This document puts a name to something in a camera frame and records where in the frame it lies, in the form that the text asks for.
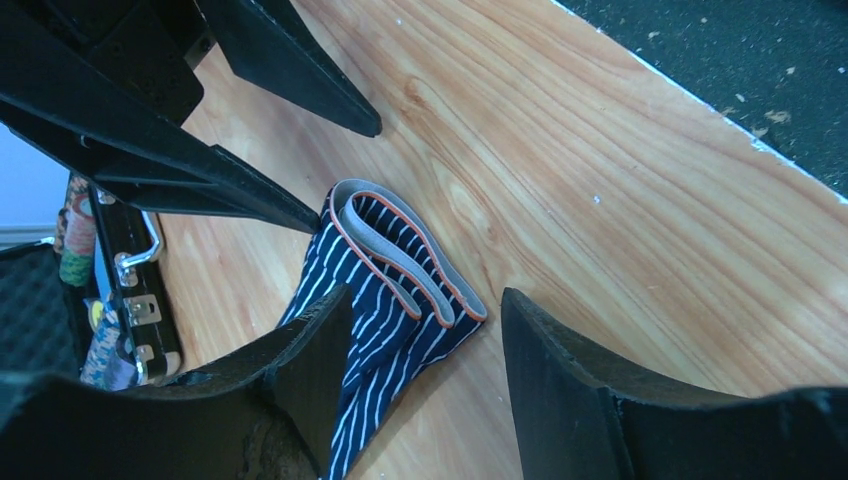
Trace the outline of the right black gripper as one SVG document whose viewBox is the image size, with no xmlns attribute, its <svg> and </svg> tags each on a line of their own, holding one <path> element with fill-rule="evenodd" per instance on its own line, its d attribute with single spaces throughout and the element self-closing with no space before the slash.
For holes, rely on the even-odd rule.
<svg viewBox="0 0 848 480">
<path fill-rule="evenodd" d="M 4 1 L 1 121 L 136 208 L 316 232 L 310 207 L 178 126 L 214 44 L 193 1 Z"/>
</svg>

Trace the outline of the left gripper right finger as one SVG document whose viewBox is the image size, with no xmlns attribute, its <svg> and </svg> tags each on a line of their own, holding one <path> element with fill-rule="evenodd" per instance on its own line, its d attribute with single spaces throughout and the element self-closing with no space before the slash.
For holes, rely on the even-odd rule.
<svg viewBox="0 0 848 480">
<path fill-rule="evenodd" d="M 843 479 L 847 391 L 744 398 L 636 364 L 506 288 L 502 342 L 527 479 Z"/>
</svg>

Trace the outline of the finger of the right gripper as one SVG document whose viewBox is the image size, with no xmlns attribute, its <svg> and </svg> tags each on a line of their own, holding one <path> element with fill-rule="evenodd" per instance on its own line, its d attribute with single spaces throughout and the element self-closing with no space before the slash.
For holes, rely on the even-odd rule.
<svg viewBox="0 0 848 480">
<path fill-rule="evenodd" d="M 200 1 L 239 78 L 321 118 L 374 138 L 382 119 L 309 31 L 289 1 Z"/>
</svg>

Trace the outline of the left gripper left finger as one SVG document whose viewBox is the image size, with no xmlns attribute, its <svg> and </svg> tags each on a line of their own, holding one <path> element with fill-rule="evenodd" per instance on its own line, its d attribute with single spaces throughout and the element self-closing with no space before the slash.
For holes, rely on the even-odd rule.
<svg viewBox="0 0 848 480">
<path fill-rule="evenodd" d="M 351 341 L 333 288 L 300 317 L 162 386 L 107 392 L 52 373 L 1 375 L 5 479 L 317 479 Z"/>
</svg>

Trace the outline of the navy striped underwear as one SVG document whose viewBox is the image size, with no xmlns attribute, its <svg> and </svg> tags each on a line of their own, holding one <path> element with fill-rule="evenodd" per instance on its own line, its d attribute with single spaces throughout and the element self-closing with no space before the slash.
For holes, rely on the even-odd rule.
<svg viewBox="0 0 848 480">
<path fill-rule="evenodd" d="M 340 285 L 352 294 L 353 326 L 325 479 L 344 478 L 394 400 L 488 317 L 419 215 L 396 193 L 363 179 L 340 180 L 329 190 L 278 324 L 291 323 Z"/>
</svg>

